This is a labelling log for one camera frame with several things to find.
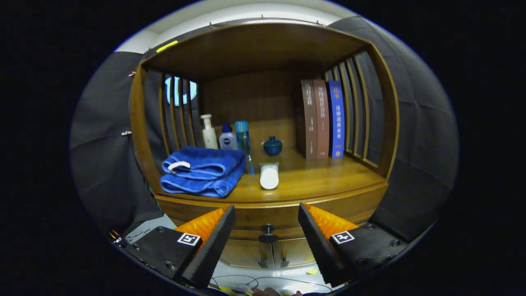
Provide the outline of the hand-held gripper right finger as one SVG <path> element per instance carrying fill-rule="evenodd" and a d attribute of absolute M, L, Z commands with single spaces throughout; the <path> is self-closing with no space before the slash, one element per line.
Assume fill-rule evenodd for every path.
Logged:
<path fill-rule="evenodd" d="M 374 223 L 357 226 L 301 203 L 298 221 L 326 284 L 359 280 L 400 255 L 408 244 Z"/>

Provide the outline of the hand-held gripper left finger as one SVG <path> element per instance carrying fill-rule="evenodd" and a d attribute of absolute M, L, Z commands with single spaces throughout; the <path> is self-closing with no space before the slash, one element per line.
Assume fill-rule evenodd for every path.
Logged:
<path fill-rule="evenodd" d="M 123 249 L 163 277 L 203 290 L 208 287 L 235 224 L 235 207 L 227 205 L 176 229 L 156 227 Z"/>

